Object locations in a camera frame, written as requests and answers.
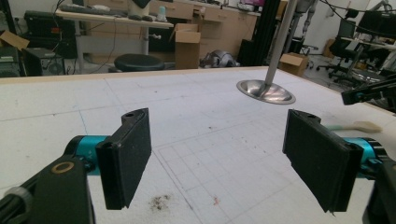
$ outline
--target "drawer handle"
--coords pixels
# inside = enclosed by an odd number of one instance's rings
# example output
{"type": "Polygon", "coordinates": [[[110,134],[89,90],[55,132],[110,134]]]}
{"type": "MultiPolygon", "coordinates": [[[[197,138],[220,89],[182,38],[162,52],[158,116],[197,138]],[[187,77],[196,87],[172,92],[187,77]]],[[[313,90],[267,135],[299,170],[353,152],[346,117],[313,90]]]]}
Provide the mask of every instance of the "drawer handle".
{"type": "Polygon", "coordinates": [[[166,8],[170,10],[176,10],[176,7],[166,7],[166,8]]]}

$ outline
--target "desk leg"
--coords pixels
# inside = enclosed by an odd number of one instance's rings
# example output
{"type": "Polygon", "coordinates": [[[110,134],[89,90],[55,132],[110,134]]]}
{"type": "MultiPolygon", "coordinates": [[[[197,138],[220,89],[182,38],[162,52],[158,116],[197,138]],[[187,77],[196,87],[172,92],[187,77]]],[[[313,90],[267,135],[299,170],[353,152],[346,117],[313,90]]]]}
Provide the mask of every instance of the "desk leg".
{"type": "Polygon", "coordinates": [[[77,57],[78,57],[78,70],[79,73],[82,74],[84,70],[84,55],[81,50],[81,31],[79,29],[79,21],[75,21],[75,29],[76,29],[76,45],[77,45],[77,57]]]}
{"type": "Polygon", "coordinates": [[[142,27],[142,29],[143,29],[142,53],[149,55],[149,28],[142,27]]]}

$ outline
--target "round stool seat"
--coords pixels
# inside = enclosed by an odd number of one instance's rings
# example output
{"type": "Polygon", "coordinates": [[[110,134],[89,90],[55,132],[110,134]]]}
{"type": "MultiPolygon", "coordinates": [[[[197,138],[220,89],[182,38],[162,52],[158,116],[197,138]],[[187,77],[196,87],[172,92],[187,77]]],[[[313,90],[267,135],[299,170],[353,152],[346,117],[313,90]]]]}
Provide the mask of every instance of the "round stool seat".
{"type": "Polygon", "coordinates": [[[122,72],[158,71],[165,68],[161,60],[145,54],[123,54],[116,58],[114,65],[122,72]]]}

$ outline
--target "metal base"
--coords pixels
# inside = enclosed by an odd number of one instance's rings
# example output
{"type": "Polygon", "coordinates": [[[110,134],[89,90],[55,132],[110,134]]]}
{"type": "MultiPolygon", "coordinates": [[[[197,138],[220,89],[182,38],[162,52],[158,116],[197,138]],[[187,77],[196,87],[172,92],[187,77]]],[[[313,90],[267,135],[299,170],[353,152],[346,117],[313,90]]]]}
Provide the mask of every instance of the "metal base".
{"type": "Polygon", "coordinates": [[[276,105],[290,105],[296,101],[293,94],[282,87],[271,84],[266,85],[263,80],[244,80],[236,84],[242,93],[266,103],[276,105]]]}

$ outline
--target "wooden spatula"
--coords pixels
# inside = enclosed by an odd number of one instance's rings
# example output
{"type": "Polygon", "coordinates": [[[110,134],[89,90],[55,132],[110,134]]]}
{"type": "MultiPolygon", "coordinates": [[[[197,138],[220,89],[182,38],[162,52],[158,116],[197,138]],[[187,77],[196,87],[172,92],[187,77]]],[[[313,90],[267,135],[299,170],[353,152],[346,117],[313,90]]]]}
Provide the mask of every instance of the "wooden spatula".
{"type": "Polygon", "coordinates": [[[324,125],[331,131],[358,130],[364,133],[380,133],[382,128],[370,121],[355,121],[349,125],[324,125]]]}

